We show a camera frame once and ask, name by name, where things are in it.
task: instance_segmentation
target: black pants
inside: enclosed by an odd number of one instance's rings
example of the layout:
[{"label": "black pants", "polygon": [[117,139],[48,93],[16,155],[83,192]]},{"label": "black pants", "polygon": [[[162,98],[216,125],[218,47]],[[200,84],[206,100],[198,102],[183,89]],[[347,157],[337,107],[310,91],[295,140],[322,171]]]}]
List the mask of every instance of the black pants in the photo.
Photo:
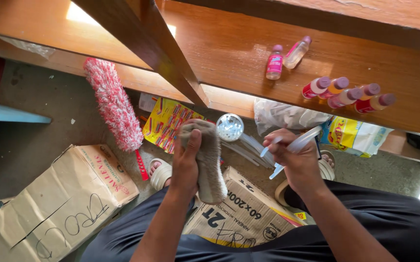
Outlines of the black pants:
[{"label": "black pants", "polygon": [[[420,261],[420,200],[374,189],[325,181],[357,220],[400,262]],[[149,227],[167,188],[164,188],[105,227],[89,244],[81,261],[127,262]],[[308,212],[288,187],[286,202]],[[197,235],[182,235],[176,261],[335,261],[317,225],[292,229],[279,238],[248,248],[214,244]]]}]

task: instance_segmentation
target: foot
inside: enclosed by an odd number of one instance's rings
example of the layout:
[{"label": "foot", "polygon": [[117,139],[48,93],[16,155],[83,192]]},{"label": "foot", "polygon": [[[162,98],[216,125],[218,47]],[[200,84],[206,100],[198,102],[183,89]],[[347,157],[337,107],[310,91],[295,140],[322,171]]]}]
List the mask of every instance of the foot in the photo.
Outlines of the foot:
[{"label": "foot", "polygon": [[322,155],[323,160],[325,160],[326,162],[328,162],[329,166],[331,168],[334,168],[334,163],[333,160],[329,158],[328,155]]},{"label": "foot", "polygon": [[[161,163],[160,162],[158,162],[158,161],[156,161],[153,165],[152,165],[152,168],[150,169],[150,171],[149,171],[149,176],[150,177],[152,177],[152,175],[153,175],[153,172],[155,172],[155,170],[159,167],[159,166],[161,166]],[[165,181],[165,186],[164,186],[164,188],[165,187],[167,187],[167,186],[169,186],[169,184],[171,183],[171,178],[168,178],[166,181]]]}]

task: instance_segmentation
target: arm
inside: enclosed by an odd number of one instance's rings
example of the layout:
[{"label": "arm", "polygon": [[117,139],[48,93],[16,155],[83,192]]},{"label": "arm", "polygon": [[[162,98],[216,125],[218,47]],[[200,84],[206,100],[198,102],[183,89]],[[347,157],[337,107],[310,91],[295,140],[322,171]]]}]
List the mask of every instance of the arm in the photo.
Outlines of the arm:
[{"label": "arm", "polygon": [[[277,136],[283,140],[270,145]],[[263,145],[269,147],[277,163],[285,166],[291,188],[309,209],[335,259],[340,262],[397,262],[326,187],[320,175],[315,143],[311,142],[298,154],[286,150],[296,138],[288,130],[280,129],[266,136]]]},{"label": "arm", "polygon": [[197,193],[198,169],[195,162],[201,143],[199,130],[193,130],[187,148],[175,144],[173,176],[168,192],[145,232],[131,262],[174,261],[186,219],[188,205]]}]

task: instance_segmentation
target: pink bottle cap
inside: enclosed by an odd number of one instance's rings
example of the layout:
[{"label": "pink bottle cap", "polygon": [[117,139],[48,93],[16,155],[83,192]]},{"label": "pink bottle cap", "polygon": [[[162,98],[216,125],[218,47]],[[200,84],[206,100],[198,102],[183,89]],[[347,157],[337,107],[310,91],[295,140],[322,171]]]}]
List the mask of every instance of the pink bottle cap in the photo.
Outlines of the pink bottle cap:
[{"label": "pink bottle cap", "polygon": [[364,93],[367,96],[374,96],[379,94],[381,91],[381,87],[378,84],[368,84],[364,87]]},{"label": "pink bottle cap", "polygon": [[329,79],[329,77],[322,76],[322,77],[318,78],[317,87],[319,89],[325,89],[325,88],[329,87],[329,85],[331,85],[331,80]]},{"label": "pink bottle cap", "polygon": [[312,43],[312,39],[310,38],[310,36],[306,35],[302,38],[302,41],[306,42],[307,44],[310,45],[310,43]]},{"label": "pink bottle cap", "polygon": [[349,98],[350,100],[357,100],[361,98],[363,95],[364,95],[364,92],[360,90],[360,88],[358,87],[349,89],[349,91],[347,92],[347,98]]},{"label": "pink bottle cap", "polygon": [[283,50],[283,46],[282,45],[275,45],[273,46],[273,51],[282,51]]},{"label": "pink bottle cap", "polygon": [[333,79],[333,81],[331,82],[333,83],[336,89],[344,89],[349,85],[349,80],[347,79],[347,77],[344,76]]},{"label": "pink bottle cap", "polygon": [[394,94],[384,94],[378,98],[378,103],[383,106],[392,105],[396,102],[396,96]]}]

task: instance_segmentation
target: light blue board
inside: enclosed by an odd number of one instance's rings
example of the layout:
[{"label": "light blue board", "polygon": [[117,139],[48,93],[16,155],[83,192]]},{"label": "light blue board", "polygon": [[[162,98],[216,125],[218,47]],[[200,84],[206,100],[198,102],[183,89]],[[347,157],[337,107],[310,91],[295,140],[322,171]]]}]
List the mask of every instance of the light blue board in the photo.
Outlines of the light blue board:
[{"label": "light blue board", "polygon": [[29,123],[50,123],[50,117],[29,113],[23,110],[14,109],[0,105],[0,121],[6,122],[29,122]]}]

